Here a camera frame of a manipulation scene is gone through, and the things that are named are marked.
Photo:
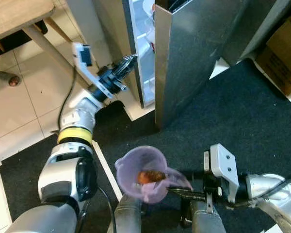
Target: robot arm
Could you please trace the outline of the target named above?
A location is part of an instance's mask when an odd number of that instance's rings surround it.
[[[73,43],[76,67],[95,86],[74,97],[69,104],[71,111],[61,118],[57,145],[39,176],[41,206],[23,213],[7,233],[75,232],[88,200],[98,189],[92,148],[95,114],[106,98],[126,89],[121,81],[133,69],[135,57],[124,57],[115,68],[95,76],[87,69],[91,65],[89,46]]]
[[[204,152],[203,183],[203,193],[169,189],[185,200],[192,200],[191,220],[183,215],[182,221],[184,224],[192,221],[193,228],[196,228],[193,232],[225,232],[212,204],[216,201],[230,209],[258,207],[278,224],[283,233],[291,233],[291,177],[239,175],[234,155],[221,144],[216,144]]]

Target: black cable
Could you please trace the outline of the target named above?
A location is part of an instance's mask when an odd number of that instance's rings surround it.
[[[98,186],[98,189],[100,190],[100,192],[102,192],[102,194],[105,196],[105,198],[108,201],[108,206],[109,206],[110,215],[111,215],[111,222],[112,222],[112,226],[113,226],[113,233],[116,233],[115,216],[114,216],[114,212],[112,210],[110,198],[109,198],[108,194],[101,187]]]
[[[57,118],[57,127],[58,127],[58,133],[60,132],[60,119],[62,118],[62,114],[63,114],[63,109],[67,103],[67,100],[69,99],[69,97],[71,96],[72,90],[74,88],[74,85],[76,83],[76,79],[77,79],[77,69],[76,66],[73,66],[73,76],[72,76],[72,84],[70,87],[70,90],[62,104],[62,107],[60,108],[59,114],[58,114],[58,118]]]
[[[80,223],[79,223],[79,230],[77,230],[77,233],[81,233],[83,230],[83,226],[84,226],[84,222],[85,222],[85,218],[87,216],[87,209],[89,204],[91,203],[91,199],[86,201],[85,207],[82,210],[82,214],[81,214],[81,218],[80,218]]]

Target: black carpet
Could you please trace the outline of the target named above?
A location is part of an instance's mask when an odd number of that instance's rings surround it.
[[[169,167],[202,170],[203,151],[216,143],[235,155],[238,170],[291,174],[291,103],[250,61],[210,80],[163,131],[159,132],[153,122],[154,112],[131,122],[120,102],[98,112],[94,139],[114,174],[116,159],[140,145],[159,148]],[[55,143],[56,137],[51,136],[2,162],[0,170],[12,220],[39,204],[37,179]],[[97,165],[98,183],[116,205],[107,177],[99,162]],[[200,189],[200,185],[194,183],[193,187]],[[143,218],[142,232],[191,232],[179,226],[179,208],[180,200],[173,195],[151,206],[150,216]],[[258,209],[217,208],[228,233],[259,233],[274,224]],[[97,193],[83,232],[106,232],[109,221],[107,203]]]

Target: tiled floor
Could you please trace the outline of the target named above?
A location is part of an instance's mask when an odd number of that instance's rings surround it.
[[[81,33],[65,0],[53,0],[56,10],[52,18],[73,40],[82,42]],[[72,62],[71,48],[52,28],[46,38],[63,56]],[[220,59],[211,78],[228,68]],[[23,78],[20,86],[11,88],[0,84],[0,161],[42,140],[56,129],[60,105],[70,87],[71,77],[61,72],[52,59],[33,41],[0,56],[0,70]],[[80,90],[77,84],[74,92]],[[152,111],[154,106],[141,109],[130,92],[115,100],[123,101],[125,109],[135,120]],[[11,223],[5,194],[0,180],[0,232]]]

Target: white strip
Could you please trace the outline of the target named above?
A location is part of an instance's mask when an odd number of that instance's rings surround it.
[[[261,231],[261,233],[282,233],[281,229],[277,224],[275,224],[273,227],[271,227],[269,230]]]
[[[103,153],[102,153],[98,143],[95,142],[94,140],[92,140],[92,145],[93,145],[94,150],[98,156],[98,159],[100,160],[100,163],[101,163],[101,165],[102,165],[102,167],[103,167],[103,169],[104,169],[104,171],[109,179],[109,182],[110,182],[110,184],[113,188],[113,191],[116,195],[116,198],[118,201],[120,201],[122,199],[123,195],[122,195],[122,192],[121,192],[119,186],[117,185],[117,182],[114,178],[114,175],[112,174],[111,169],[110,169],[105,157],[103,156]]]
[[[12,225],[12,218],[10,215],[10,210],[9,210],[9,205],[8,205],[8,201],[6,198],[6,194],[5,194],[5,190],[3,187],[3,181],[2,181],[2,177],[1,177],[1,173],[0,173],[0,188],[1,188],[1,192],[2,192],[2,198],[5,200],[4,204],[5,204],[5,210],[6,210],[6,216],[8,218],[8,227]]]
[[[5,233],[9,226],[4,226],[0,229],[0,233]]]

